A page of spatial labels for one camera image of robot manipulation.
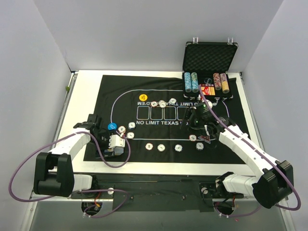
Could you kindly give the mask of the grey white chip stack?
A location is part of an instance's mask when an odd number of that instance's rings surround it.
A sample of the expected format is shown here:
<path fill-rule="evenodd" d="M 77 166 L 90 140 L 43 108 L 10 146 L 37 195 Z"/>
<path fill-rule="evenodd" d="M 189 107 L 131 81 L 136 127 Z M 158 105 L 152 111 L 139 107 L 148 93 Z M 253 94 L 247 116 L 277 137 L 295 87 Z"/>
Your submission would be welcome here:
<path fill-rule="evenodd" d="M 159 152 L 163 152 L 166 149 L 166 147 L 163 144 L 159 144 L 157 146 L 157 149 L 158 149 Z"/>

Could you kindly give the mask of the blue playing card deck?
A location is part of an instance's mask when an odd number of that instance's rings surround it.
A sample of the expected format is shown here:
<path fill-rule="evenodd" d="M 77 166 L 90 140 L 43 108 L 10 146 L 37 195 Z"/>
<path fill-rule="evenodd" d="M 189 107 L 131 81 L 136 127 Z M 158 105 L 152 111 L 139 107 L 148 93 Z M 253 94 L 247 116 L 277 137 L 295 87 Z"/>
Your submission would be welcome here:
<path fill-rule="evenodd" d="M 109 157 L 119 156 L 123 154 L 124 148 L 123 147 L 114 147 L 114 148 L 102 147 L 100 151 L 104 158 L 109 158 Z"/>

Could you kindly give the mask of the blue round button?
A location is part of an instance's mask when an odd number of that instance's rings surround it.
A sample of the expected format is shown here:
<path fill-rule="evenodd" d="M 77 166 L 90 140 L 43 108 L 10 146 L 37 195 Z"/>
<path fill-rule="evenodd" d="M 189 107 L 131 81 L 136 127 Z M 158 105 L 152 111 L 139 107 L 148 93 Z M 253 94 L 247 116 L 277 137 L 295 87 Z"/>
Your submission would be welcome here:
<path fill-rule="evenodd" d="M 107 129 L 109 131 L 111 130 L 117 130 L 117 124 L 116 123 L 109 123 L 108 126 L 107 126 Z"/>

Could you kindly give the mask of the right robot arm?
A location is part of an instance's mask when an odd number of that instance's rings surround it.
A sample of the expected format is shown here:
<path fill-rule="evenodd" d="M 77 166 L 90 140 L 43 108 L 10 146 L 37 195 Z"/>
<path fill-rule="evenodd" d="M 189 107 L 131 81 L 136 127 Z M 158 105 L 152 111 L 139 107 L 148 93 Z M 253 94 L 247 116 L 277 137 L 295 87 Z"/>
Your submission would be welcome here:
<path fill-rule="evenodd" d="M 231 193 L 253 196 L 261 206 L 272 208 L 293 192 L 293 166 L 280 162 L 260 149 L 227 117 L 211 113 L 210 102 L 199 102 L 185 112 L 189 129 L 208 135 L 231 149 L 252 170 L 254 176 L 228 171 L 216 179 L 216 194 Z"/>

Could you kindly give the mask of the grey white single chip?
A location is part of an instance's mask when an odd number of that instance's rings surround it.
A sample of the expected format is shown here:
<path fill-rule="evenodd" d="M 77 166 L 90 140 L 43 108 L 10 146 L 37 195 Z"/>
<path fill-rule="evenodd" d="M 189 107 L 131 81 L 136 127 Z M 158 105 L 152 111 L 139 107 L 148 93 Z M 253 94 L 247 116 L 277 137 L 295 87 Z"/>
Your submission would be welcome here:
<path fill-rule="evenodd" d="M 128 139 L 133 139 L 133 138 L 134 138 L 134 133 L 133 133 L 133 132 L 128 132 L 128 133 L 126 134 L 126 137 L 127 137 Z"/>

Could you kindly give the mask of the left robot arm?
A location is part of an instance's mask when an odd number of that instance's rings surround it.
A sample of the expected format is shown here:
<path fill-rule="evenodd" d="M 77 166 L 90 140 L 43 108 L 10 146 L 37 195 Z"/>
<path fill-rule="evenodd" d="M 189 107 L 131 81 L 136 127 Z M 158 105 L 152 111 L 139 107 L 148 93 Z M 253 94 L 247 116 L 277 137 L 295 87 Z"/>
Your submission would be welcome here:
<path fill-rule="evenodd" d="M 134 138 L 132 132 L 126 133 L 124 127 L 116 128 L 109 124 L 101 126 L 102 119 L 90 114 L 82 123 L 76 123 L 72 134 L 59 140 L 59 145 L 48 152 L 41 152 L 36 157 L 34 174 L 34 193 L 47 196 L 68 197 L 75 192 L 83 192 L 88 198 L 98 195 L 99 186 L 94 177 L 76 174 L 72 159 L 88 143 L 96 146 L 102 161 L 109 157 L 120 156 L 129 140 Z"/>

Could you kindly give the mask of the blue white chip stack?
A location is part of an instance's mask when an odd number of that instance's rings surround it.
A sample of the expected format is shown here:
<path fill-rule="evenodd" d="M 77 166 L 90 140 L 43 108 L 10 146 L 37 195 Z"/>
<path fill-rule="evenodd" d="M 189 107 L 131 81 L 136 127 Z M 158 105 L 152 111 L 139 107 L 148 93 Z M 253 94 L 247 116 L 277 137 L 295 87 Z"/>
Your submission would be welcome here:
<path fill-rule="evenodd" d="M 183 147 L 182 147 L 180 144 L 176 144 L 175 147 L 174 147 L 174 150 L 175 150 L 176 152 L 181 152 L 182 149 L 183 149 Z"/>

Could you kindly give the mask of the red triangular dealer marker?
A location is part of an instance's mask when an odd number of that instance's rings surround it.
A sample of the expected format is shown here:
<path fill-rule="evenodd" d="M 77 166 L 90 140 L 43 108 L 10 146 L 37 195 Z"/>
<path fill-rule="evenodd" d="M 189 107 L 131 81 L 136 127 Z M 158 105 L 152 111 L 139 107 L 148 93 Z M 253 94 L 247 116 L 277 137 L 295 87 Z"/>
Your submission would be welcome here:
<path fill-rule="evenodd" d="M 198 137 L 199 140 L 207 142 L 207 143 L 211 143 L 211 141 L 214 141 L 214 138 L 211 138 L 210 136 L 199 136 Z"/>

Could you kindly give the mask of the red white chip stack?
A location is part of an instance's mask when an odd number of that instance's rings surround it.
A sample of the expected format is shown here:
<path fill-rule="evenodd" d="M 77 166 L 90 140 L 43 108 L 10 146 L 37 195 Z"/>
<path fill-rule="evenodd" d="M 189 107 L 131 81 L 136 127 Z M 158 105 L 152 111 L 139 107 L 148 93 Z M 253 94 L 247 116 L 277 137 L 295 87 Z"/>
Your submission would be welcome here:
<path fill-rule="evenodd" d="M 153 144 L 152 143 L 147 143 L 146 145 L 145 145 L 145 149 L 146 150 L 152 150 L 153 149 Z"/>

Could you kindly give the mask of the yellow dealer button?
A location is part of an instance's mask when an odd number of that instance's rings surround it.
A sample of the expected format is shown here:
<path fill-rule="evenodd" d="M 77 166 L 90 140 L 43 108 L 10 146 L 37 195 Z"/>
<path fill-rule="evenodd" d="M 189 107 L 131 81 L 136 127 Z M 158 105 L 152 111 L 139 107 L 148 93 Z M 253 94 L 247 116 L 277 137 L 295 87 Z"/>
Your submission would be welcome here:
<path fill-rule="evenodd" d="M 148 100 L 148 96 L 147 96 L 146 94 L 141 94 L 141 95 L 139 96 L 139 100 L 140 100 L 141 102 L 145 102 L 145 101 Z"/>

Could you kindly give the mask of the red white single chip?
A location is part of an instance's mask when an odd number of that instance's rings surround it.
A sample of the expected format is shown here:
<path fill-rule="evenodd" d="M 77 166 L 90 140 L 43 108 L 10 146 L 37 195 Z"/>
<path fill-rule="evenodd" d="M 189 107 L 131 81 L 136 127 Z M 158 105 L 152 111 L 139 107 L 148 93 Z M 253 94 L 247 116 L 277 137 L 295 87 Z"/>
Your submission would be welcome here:
<path fill-rule="evenodd" d="M 119 133 L 125 133 L 125 132 L 126 132 L 126 128 L 125 128 L 124 126 L 120 126 L 120 127 L 118 128 L 118 132 L 119 132 Z"/>

